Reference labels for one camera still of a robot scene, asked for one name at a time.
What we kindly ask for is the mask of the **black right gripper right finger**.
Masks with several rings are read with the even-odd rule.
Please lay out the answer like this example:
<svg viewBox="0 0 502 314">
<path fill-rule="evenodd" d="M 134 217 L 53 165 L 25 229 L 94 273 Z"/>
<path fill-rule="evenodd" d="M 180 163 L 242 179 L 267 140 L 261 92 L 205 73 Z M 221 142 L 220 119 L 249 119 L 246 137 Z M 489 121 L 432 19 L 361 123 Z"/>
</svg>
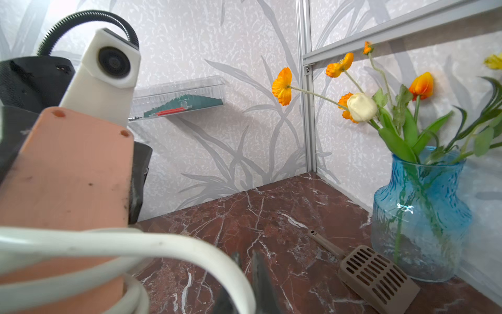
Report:
<svg viewBox="0 0 502 314">
<path fill-rule="evenodd" d="M 262 254 L 252 253 L 252 288 L 256 299 L 256 313 L 282 313 L 277 293 L 269 276 L 269 268 L 265 264 Z"/>
</svg>

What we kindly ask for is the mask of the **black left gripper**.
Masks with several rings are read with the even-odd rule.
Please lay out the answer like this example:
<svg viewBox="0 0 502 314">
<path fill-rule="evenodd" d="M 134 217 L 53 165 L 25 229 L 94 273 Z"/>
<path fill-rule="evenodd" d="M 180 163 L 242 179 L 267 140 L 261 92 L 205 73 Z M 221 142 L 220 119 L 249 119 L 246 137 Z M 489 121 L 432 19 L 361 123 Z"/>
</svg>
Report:
<svg viewBox="0 0 502 314">
<path fill-rule="evenodd" d="M 1 106 L 1 180 L 3 181 L 31 132 L 39 115 L 18 107 Z M 134 142 L 132 182 L 129 191 L 128 223 L 135 224 L 141 212 L 144 185 L 149 173 L 153 150 L 150 146 Z"/>
</svg>

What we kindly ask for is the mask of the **pink power strip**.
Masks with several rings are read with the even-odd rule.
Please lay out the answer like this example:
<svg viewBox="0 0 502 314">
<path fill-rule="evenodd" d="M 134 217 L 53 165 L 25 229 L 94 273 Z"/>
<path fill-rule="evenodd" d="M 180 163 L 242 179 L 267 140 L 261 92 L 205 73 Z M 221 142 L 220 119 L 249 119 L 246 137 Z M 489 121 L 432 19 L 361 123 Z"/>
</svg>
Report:
<svg viewBox="0 0 502 314">
<path fill-rule="evenodd" d="M 1 312 L 103 313 L 125 293 L 109 257 L 76 236 L 128 225 L 134 137 L 70 109 L 44 110 L 1 183 Z"/>
</svg>

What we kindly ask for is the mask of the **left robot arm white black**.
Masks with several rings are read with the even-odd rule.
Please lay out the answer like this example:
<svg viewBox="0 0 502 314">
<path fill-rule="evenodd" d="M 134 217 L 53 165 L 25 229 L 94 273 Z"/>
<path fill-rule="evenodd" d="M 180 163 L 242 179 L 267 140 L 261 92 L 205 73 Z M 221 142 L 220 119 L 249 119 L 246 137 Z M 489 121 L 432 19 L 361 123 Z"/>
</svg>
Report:
<svg viewBox="0 0 502 314">
<path fill-rule="evenodd" d="M 71 61 L 56 56 L 1 62 L 1 179 L 41 111 L 60 104 L 74 74 Z"/>
</svg>

